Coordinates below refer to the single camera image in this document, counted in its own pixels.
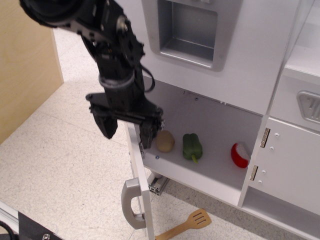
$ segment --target green bell pepper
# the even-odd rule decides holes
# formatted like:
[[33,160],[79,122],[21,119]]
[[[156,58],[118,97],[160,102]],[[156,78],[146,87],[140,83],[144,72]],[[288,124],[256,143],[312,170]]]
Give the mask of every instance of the green bell pepper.
[[183,141],[183,157],[187,160],[193,160],[196,164],[198,159],[202,157],[202,145],[199,141],[197,134],[185,134],[182,138]]

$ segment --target wooden spatula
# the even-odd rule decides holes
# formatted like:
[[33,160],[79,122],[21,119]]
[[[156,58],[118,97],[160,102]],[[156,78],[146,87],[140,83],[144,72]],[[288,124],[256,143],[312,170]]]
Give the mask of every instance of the wooden spatula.
[[178,234],[188,230],[188,229],[201,229],[208,226],[211,223],[211,219],[203,208],[198,209],[190,214],[187,221],[184,223],[162,233],[159,236],[155,236],[155,240],[168,240],[177,236]]

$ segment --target plywood board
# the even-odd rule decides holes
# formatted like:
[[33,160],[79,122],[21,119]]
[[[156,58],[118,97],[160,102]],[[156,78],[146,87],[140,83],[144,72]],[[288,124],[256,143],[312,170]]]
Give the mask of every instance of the plywood board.
[[0,144],[62,83],[53,31],[0,1]]

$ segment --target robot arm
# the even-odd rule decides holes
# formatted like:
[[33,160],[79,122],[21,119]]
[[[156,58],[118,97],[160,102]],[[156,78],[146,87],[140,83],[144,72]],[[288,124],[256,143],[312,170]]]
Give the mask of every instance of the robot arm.
[[[118,119],[132,122],[140,126],[143,147],[150,148],[163,127],[163,111],[145,97],[155,81],[140,63],[143,44],[137,41],[123,9],[114,0],[20,0],[20,5],[41,25],[81,35],[104,88],[104,93],[86,96],[103,135],[112,138]],[[142,71],[152,77],[147,91]]]

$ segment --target door handle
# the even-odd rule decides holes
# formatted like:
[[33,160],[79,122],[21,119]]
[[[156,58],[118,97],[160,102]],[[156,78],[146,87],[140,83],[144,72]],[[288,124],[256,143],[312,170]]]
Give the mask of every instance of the door handle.
[[141,190],[138,178],[125,181],[121,194],[122,211],[125,219],[134,229],[146,228],[144,214],[134,213],[131,207],[131,200],[139,196],[141,196]]

